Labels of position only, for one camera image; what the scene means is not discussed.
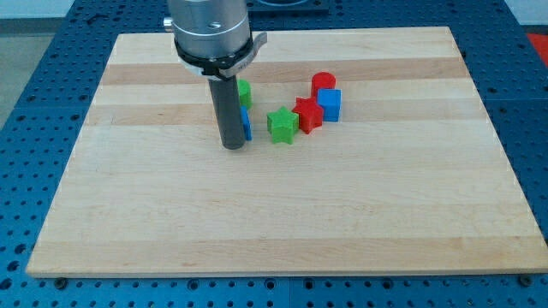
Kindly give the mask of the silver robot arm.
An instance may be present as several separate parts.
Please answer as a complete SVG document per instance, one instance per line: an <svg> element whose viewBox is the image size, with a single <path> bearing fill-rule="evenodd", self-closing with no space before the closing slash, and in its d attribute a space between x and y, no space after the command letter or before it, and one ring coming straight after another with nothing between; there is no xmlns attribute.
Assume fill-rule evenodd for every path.
<svg viewBox="0 0 548 308"><path fill-rule="evenodd" d="M245 0L168 0L167 4L177 46L191 56L230 56L251 40Z"/></svg>

